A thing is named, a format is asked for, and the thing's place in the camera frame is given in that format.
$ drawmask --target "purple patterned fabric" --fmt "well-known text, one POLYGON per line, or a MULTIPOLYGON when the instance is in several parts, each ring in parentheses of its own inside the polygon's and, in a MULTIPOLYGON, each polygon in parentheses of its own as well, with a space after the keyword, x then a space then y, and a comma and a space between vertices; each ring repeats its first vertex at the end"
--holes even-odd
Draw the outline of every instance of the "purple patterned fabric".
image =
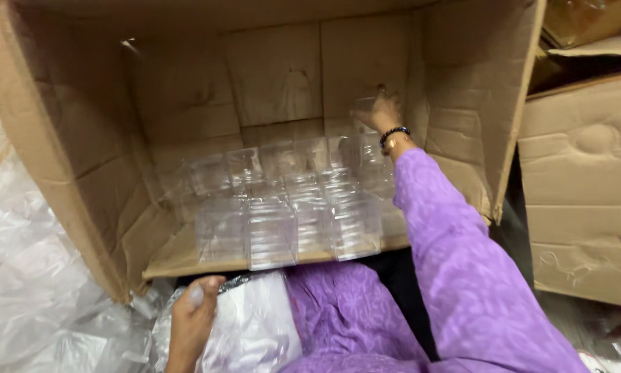
POLYGON ((395 184, 441 361, 429 362, 378 275, 348 261, 288 270, 306 357, 284 372, 588 372, 431 157, 405 152, 395 184))

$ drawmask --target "wrist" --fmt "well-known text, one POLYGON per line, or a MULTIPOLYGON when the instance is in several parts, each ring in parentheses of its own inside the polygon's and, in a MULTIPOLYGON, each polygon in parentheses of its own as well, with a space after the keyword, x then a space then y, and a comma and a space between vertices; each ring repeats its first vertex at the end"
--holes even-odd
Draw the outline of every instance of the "wrist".
POLYGON ((400 123, 397 123, 396 121, 393 121, 388 117, 382 119, 375 119, 374 122, 380 136, 384 135, 385 133, 387 133, 387 131, 393 128, 401 126, 400 123))

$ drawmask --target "bracelet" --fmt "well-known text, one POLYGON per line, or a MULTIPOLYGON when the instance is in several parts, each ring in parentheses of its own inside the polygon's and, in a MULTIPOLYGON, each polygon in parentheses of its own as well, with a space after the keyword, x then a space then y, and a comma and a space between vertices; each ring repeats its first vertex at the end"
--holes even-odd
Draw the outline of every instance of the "bracelet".
POLYGON ((382 138, 380 140, 380 147, 381 148, 384 148, 384 141, 387 141, 387 137, 389 137, 389 135, 394 133, 394 132, 405 132, 408 136, 412 136, 412 134, 409 132, 407 127, 391 128, 389 131, 386 131, 386 133, 382 135, 382 138))

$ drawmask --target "open cardboard box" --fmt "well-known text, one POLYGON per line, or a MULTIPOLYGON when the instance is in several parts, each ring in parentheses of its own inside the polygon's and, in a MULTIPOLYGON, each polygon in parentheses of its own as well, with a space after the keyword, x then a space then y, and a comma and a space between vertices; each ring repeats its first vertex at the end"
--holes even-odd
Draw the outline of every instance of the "open cardboard box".
POLYGON ((497 222, 544 7, 0 1, 0 118, 96 281, 125 302, 145 279, 246 267, 198 263, 192 229, 159 204, 160 174, 183 158, 345 133, 352 100, 380 83, 497 222))
MULTIPOLYGON (((548 54, 621 56, 621 36, 548 54)), ((621 305, 621 72, 530 96, 518 146, 535 287, 621 305)))

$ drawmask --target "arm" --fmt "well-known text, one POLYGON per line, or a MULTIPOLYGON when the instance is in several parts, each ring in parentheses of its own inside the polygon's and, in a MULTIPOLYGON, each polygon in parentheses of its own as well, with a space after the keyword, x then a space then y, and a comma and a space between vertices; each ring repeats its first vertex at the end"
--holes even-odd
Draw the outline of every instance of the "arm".
MULTIPOLYGON (((400 126, 386 96, 380 94, 371 113, 357 115, 380 133, 400 126)), ((514 262, 489 239, 476 209, 431 157, 403 134, 394 137, 394 203, 405 214, 441 359, 431 372, 586 372, 514 262)))

